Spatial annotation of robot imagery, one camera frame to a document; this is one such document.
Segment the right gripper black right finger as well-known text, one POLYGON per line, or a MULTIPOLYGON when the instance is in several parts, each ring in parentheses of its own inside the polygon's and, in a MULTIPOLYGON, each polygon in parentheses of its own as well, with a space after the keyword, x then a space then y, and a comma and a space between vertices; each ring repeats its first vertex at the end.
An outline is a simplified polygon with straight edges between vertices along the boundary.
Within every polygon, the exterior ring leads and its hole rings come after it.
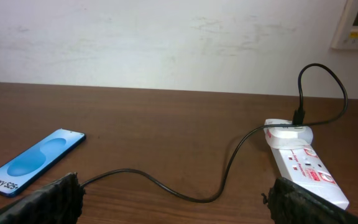
POLYGON ((357 216, 284 177, 261 196, 275 224, 358 224, 357 216))

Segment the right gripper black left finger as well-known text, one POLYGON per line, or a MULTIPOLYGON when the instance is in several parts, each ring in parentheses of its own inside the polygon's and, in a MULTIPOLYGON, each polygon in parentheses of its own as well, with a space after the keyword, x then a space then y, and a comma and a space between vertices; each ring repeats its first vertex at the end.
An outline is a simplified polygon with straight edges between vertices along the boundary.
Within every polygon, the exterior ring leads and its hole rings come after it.
POLYGON ((0 209, 0 224, 76 224, 85 190, 71 172, 0 209))

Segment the blue smartphone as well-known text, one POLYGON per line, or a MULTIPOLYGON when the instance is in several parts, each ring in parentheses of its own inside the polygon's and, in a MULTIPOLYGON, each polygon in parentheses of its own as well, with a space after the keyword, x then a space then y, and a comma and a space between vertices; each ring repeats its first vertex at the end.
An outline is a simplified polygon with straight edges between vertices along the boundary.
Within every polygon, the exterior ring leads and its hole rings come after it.
POLYGON ((15 197, 86 139, 58 129, 0 167, 0 195, 15 197))

